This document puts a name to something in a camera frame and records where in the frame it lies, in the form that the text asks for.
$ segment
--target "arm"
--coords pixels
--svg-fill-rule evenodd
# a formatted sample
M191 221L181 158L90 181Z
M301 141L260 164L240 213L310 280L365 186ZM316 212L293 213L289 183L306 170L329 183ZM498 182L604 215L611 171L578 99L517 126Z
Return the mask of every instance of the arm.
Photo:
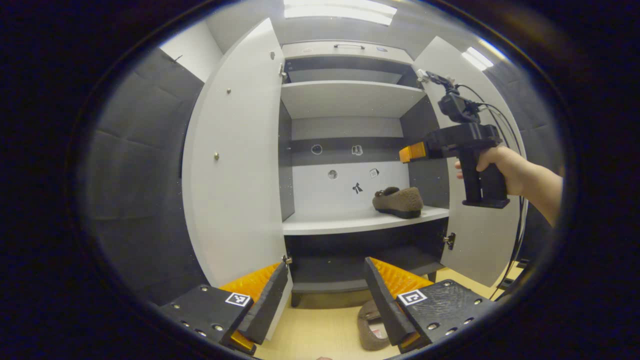
M551 170L528 162L515 151L499 146L483 152L476 170L483 171L490 163L504 175L507 193L525 197L544 215L551 226L556 225L562 201L562 177Z

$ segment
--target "drawer handle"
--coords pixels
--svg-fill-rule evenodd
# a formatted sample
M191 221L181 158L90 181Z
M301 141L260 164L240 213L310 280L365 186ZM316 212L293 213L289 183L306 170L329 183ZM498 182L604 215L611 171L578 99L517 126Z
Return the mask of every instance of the drawer handle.
M364 46L356 45L356 44L335 44L333 47L337 48L338 46L357 46L357 47L361 48L362 50L364 50Z

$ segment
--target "ceiling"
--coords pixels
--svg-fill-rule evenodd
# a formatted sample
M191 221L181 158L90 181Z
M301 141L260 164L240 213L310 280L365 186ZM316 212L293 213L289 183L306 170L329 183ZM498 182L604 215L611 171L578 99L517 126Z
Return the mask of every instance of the ceiling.
M206 22L223 53L267 17L281 44L321 39L356 40L398 47L414 59L436 36L460 51L477 44L478 37L464 23L428 4L410 0L376 2L397 8L390 26L343 18L285 19L282 0L238 1L217 10Z

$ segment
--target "cabinet drawer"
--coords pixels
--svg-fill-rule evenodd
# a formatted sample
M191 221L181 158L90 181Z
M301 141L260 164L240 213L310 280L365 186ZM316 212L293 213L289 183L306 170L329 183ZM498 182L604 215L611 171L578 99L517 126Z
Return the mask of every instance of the cabinet drawer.
M284 44L282 52L285 59L308 58L312 56L355 56L387 60L411 65L413 60L402 49L368 42L343 40L322 40Z

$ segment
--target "hand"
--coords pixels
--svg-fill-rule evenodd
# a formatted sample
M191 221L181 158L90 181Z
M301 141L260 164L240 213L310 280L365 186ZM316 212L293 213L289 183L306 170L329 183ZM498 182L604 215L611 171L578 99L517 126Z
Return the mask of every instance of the hand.
M525 196L527 185L531 182L535 171L532 163L508 147L498 146L480 154L476 170L483 171L489 164L495 164L504 175L509 195ZM455 167L460 169L460 161L456 162ZM462 179L462 171L458 172L456 177Z

